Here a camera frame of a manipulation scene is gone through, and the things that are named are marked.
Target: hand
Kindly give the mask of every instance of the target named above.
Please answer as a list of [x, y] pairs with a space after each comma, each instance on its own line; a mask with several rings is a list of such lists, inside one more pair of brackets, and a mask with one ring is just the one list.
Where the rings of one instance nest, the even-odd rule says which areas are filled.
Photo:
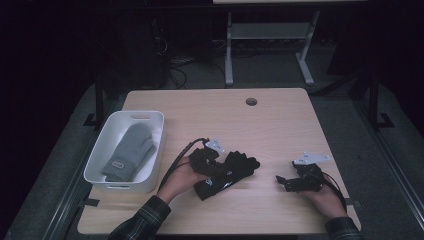
[[177, 195], [192, 188], [195, 183], [209, 178], [208, 176], [194, 172], [188, 157], [181, 158], [178, 166], [156, 194], [156, 196], [167, 204]]
[[[325, 176], [325, 179], [331, 182], [328, 176]], [[333, 190], [325, 184], [319, 192], [304, 191], [299, 192], [299, 194], [311, 200], [318, 211], [329, 219], [347, 217], [347, 213], [340, 199]]]

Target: black glove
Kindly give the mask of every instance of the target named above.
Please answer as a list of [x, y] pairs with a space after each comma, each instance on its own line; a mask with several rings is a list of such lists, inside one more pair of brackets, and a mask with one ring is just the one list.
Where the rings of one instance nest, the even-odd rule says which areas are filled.
[[194, 184], [194, 190], [203, 201], [241, 179], [253, 175], [255, 169], [259, 166], [260, 163], [256, 161], [256, 158], [247, 158], [246, 154], [241, 154], [238, 151], [230, 152], [225, 162], [220, 166], [225, 172]]
[[203, 149], [196, 148], [188, 156], [193, 170], [208, 177], [227, 172], [222, 168], [222, 163], [215, 160], [217, 157], [219, 157], [218, 152], [207, 147]]

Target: wrist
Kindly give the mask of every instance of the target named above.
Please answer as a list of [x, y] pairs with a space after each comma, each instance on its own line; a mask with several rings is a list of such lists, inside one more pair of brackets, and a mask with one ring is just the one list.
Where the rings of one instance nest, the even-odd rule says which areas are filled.
[[169, 204], [172, 199], [174, 199], [177, 194], [173, 193], [172, 191], [168, 190], [166, 188], [166, 186], [162, 187], [158, 193], [156, 194], [156, 196], [160, 199], [162, 199], [162, 201], [164, 201], [166, 204]]

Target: dark background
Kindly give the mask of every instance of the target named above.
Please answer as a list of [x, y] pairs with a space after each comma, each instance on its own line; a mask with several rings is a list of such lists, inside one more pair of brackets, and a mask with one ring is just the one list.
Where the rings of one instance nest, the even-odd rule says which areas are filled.
[[[370, 67], [424, 133], [424, 20], [418, 2], [370, 1], [360, 8], [361, 14], [352, 14], [342, 25], [334, 21], [340, 16], [329, 11], [322, 15], [316, 37], [339, 38], [329, 73], [350, 74], [364, 65]], [[131, 89], [160, 88], [165, 81], [163, 59], [155, 55], [149, 15], [125, 11], [105, 17], [91, 11], [96, 5], [107, 6], [103, 1], [91, 1], [89, 6], [78, 1], [0, 3], [0, 237], [19, 211], [78, 100], [96, 78], [103, 78], [112, 98]], [[225, 24], [222, 14], [208, 16], [210, 21], [193, 21], [190, 29], [202, 32], [199, 26], [206, 24], [212, 32], [193, 38], [210, 39], [214, 25]], [[186, 23], [173, 24], [173, 31], [168, 29], [165, 34], [178, 43]], [[122, 37], [134, 29], [141, 31], [135, 33], [138, 39]], [[144, 47], [134, 45], [139, 39]], [[190, 38], [179, 42], [182, 47], [195, 43]], [[131, 50], [143, 57], [126, 58]], [[112, 55], [125, 63], [116, 64]], [[132, 71], [140, 62], [148, 67]]]

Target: gray carpet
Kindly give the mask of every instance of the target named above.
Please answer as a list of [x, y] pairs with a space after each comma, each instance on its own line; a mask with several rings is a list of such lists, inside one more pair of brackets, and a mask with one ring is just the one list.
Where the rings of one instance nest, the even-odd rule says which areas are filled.
[[[306, 86], [295, 62], [295, 48], [296, 45], [283, 45], [282, 50], [235, 58], [233, 88], [302, 87], [314, 92], [340, 77], [326, 75], [333, 46], [314, 45], [307, 62], [316, 84]], [[223, 57], [216, 57], [214, 63], [193, 63], [179, 68], [187, 74], [186, 88], [224, 88]], [[182, 82], [183, 75], [173, 73]], [[324, 97], [311, 97], [311, 101], [346, 187], [355, 201], [362, 232], [370, 240], [424, 239], [423, 229], [389, 168], [386, 154], [376, 141], [376, 133], [363, 118], [363, 102], [353, 102], [347, 97], [350, 86], [350, 83], [345, 84]], [[168, 81], [163, 89], [174, 88], [173, 82]], [[125, 94], [118, 100], [105, 99], [107, 115], [121, 109], [124, 100]], [[384, 139], [396, 158], [401, 160], [399, 165], [411, 184], [417, 192], [424, 193], [423, 184], [420, 184], [424, 180], [422, 136], [400, 110], [394, 96], [384, 88], [380, 94], [380, 111], [386, 112], [396, 127], [382, 129], [377, 138]], [[81, 173], [68, 189], [75, 171], [84, 167], [99, 133], [94, 127], [83, 126], [87, 115], [94, 112], [94, 88], [91, 87], [76, 107], [13, 223], [10, 239], [107, 239], [105, 235], [81, 235], [76, 229], [81, 213], [80, 201], [91, 187]], [[71, 190], [72, 195], [66, 195], [67, 190]], [[319, 235], [299, 236], [299, 239], [327, 238]]]

